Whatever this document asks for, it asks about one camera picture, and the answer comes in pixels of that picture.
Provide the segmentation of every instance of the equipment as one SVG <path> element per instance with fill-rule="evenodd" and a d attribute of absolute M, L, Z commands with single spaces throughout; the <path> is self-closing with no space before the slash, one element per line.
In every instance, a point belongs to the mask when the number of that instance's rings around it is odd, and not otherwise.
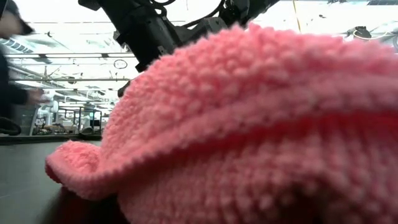
<path fill-rule="evenodd" d="M 221 0 L 212 13 L 183 26 L 175 26 L 167 19 L 164 6 L 175 1 L 78 0 L 81 6 L 94 11 L 103 8 L 119 34 L 117 42 L 126 44 L 136 56 L 138 72 L 143 72 L 161 55 L 172 54 L 176 48 L 195 42 L 208 33 L 217 33 L 235 23 L 245 26 L 279 0 Z"/>
<path fill-rule="evenodd" d="M 37 112 L 37 118 L 41 119 L 46 117 L 45 124 L 51 125 L 53 120 L 53 114 L 58 112 L 58 102 L 54 100 L 55 91 L 48 91 L 43 95 L 43 99 L 49 102 L 43 104 Z"/>
<path fill-rule="evenodd" d="M 17 136 L 22 132 L 21 127 L 8 118 L 0 117 L 0 134 Z"/>

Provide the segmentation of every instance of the person's hand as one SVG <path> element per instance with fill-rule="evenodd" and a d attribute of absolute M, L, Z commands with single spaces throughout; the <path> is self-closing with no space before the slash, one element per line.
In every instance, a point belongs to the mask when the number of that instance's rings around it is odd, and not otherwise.
<path fill-rule="evenodd" d="M 44 91 L 43 90 L 28 90 L 28 100 L 27 104 L 29 105 L 37 105 L 40 103 L 48 103 L 48 100 L 42 98 Z"/>

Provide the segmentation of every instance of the black cap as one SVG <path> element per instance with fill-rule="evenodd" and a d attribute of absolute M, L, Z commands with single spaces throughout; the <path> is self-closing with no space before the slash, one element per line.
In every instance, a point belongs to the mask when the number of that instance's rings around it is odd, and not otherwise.
<path fill-rule="evenodd" d="M 14 16 L 16 16 L 19 19 L 19 22 L 21 23 L 22 26 L 22 33 L 21 35 L 29 35 L 33 33 L 33 28 L 31 28 L 25 21 L 21 19 L 21 15 L 19 14 L 19 9 L 17 4 L 13 0 L 8 0 L 6 8 L 4 9 L 7 12 L 10 12 Z"/>

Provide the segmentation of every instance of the person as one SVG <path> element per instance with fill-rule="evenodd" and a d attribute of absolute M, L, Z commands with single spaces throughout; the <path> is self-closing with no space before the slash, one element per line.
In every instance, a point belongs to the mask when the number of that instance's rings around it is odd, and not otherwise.
<path fill-rule="evenodd" d="M 34 30 L 24 22 L 17 4 L 9 0 L 0 18 L 0 38 L 9 39 L 13 35 L 29 35 Z M 43 103 L 42 90 L 24 90 L 9 83 L 9 67 L 0 50 L 0 117 L 12 119 L 13 105 L 36 105 Z"/>

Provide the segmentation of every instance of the hat brim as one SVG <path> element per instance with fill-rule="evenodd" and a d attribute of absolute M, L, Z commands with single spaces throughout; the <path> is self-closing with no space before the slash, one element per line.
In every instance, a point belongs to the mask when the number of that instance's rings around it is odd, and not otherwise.
<path fill-rule="evenodd" d="M 31 33 L 33 33 L 33 28 L 31 28 L 31 26 L 29 26 L 25 21 L 23 21 L 22 19 L 19 19 L 19 22 L 22 25 L 22 32 L 21 35 L 29 35 Z"/>

